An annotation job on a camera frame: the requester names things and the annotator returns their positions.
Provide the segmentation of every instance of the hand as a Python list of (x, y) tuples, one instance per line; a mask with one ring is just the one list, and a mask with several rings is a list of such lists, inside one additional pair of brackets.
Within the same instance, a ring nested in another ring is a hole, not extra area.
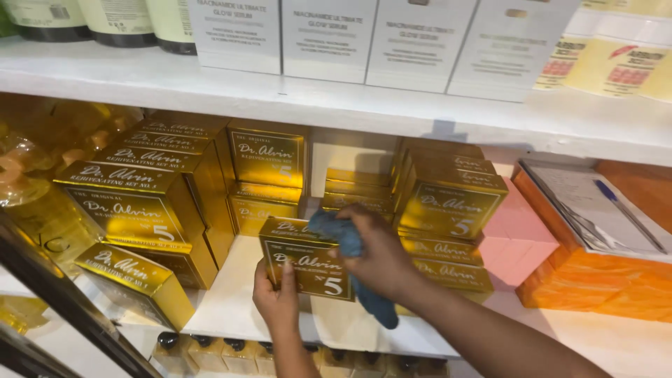
[[(362, 257), (340, 256), (345, 269), (377, 294), (403, 303), (409, 280), (423, 276), (413, 265), (394, 229), (380, 214), (358, 203), (342, 208), (336, 217), (352, 220), (364, 242)], [(338, 256), (337, 249), (329, 253)]]
[(271, 338), (281, 338), (276, 335), (282, 332), (298, 334), (298, 294), (294, 267), (289, 260), (282, 267), (282, 287), (279, 291), (273, 290), (273, 284), (268, 279), (266, 261), (262, 258), (257, 263), (252, 301), (266, 322)]

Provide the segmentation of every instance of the blue cloth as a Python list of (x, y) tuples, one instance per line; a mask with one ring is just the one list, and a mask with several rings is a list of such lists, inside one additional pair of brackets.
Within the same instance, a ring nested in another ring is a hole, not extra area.
[[(359, 257), (364, 245), (359, 231), (349, 219), (336, 219), (337, 212), (319, 209), (308, 222), (308, 228), (322, 236), (338, 241), (341, 255), (345, 257)], [(357, 293), (364, 309), (373, 315), (388, 330), (395, 329), (399, 318), (394, 311), (394, 303), (387, 298), (365, 287), (356, 277), (348, 274), (352, 287)]]

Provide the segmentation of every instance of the white shelf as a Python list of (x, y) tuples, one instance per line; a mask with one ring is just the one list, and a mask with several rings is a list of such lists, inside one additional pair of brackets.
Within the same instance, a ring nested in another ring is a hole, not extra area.
[(571, 89), (513, 104), (201, 68), (158, 47), (17, 37), (0, 40), (0, 91), (672, 166), (672, 105)]
[(21, 281), (12, 276), (11, 273), (2, 266), (0, 266), (0, 295), (36, 297), (29, 288), (25, 287)]
[[(270, 341), (266, 325), (252, 303), (253, 273), (260, 258), (259, 240), (238, 236), (212, 289), (191, 292), (197, 311), (182, 333)], [(81, 287), (92, 297), (95, 288)], [(307, 303), (312, 307), (310, 313), (300, 314), (305, 341), (350, 350), (458, 356), (422, 319), (402, 316), (399, 327), (390, 331), (358, 303), (319, 297), (303, 300), (304, 307)], [(594, 313), (525, 309), (513, 293), (495, 293), (485, 305), (553, 337), (610, 373), (669, 378), (672, 324)], [(122, 328), (145, 332), (154, 329), (156, 333), (164, 330), (149, 320), (123, 313), (118, 307), (112, 311), (115, 311), (112, 317), (118, 319)]]

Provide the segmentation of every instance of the white box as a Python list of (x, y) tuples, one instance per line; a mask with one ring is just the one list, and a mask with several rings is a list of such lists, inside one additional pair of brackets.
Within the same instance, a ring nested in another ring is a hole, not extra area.
[(279, 0), (189, 0), (189, 15), (201, 66), (282, 73)]
[(476, 0), (381, 0), (366, 84), (444, 93)]
[(283, 0), (285, 75), (363, 84), (377, 3)]
[(480, 0), (448, 94), (523, 102), (579, 0)]

